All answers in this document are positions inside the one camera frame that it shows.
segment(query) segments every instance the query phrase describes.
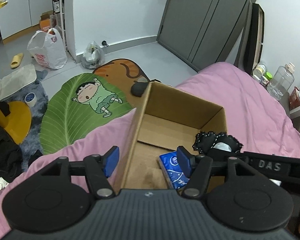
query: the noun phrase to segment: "bed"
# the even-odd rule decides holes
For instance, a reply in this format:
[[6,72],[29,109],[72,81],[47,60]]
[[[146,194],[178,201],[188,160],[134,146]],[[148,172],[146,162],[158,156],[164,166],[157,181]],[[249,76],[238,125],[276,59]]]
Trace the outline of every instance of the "bed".
[[[293,128],[283,107],[247,73],[228,63],[215,63],[177,86],[205,100],[224,107],[228,133],[242,144],[242,151],[275,154],[300,158],[300,134]],[[85,156],[106,153],[113,145],[124,147],[135,110],[116,118],[90,132],[86,138],[75,141],[52,155],[36,160],[29,170],[0,191],[0,238],[10,227],[1,210],[6,193],[23,180],[60,156],[80,161]],[[116,174],[109,178],[113,183]],[[72,177],[72,182],[85,190],[84,177]]]

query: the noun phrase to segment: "green lid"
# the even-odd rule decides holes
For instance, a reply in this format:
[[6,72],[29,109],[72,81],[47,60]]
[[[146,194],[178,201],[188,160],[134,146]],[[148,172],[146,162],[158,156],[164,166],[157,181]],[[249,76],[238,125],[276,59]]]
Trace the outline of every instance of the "green lid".
[[265,76],[265,77],[267,78],[267,80],[269,80],[269,81],[272,79],[272,74],[271,74],[270,72],[266,72],[264,76]]

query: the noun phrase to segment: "gray ribbed surface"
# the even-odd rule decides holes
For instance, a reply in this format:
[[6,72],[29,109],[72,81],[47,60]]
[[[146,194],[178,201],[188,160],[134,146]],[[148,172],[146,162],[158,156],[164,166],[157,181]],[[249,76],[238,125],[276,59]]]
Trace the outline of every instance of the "gray ribbed surface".
[[48,235],[12,231],[3,239],[128,239],[128,240],[289,240],[280,229],[266,234],[234,231],[215,222],[199,201],[181,198],[175,190],[124,189],[100,200],[90,214],[71,228]]

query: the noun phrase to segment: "green leaf mat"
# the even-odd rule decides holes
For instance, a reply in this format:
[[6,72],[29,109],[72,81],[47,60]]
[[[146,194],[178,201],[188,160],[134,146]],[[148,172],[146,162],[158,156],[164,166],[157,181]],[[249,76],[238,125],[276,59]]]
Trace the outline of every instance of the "green leaf mat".
[[[122,104],[113,102],[108,110],[111,116],[104,118],[97,114],[90,105],[72,101],[76,97],[78,86],[85,82],[93,82],[98,78],[103,87],[121,98]],[[120,117],[132,109],[125,94],[104,78],[92,73],[84,73],[69,79],[61,89],[51,98],[48,109],[42,119],[40,142],[43,154],[55,153],[75,140],[84,138],[93,129]]]

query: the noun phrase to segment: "cartoon boy's face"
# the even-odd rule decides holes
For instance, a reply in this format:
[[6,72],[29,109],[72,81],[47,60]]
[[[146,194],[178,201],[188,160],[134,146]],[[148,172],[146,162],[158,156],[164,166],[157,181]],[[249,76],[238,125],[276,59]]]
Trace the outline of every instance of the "cartoon boy's face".
[[78,102],[84,103],[89,101],[95,93],[98,91],[98,87],[100,86],[99,82],[95,84],[87,84],[84,87],[81,87],[77,93],[78,95]]

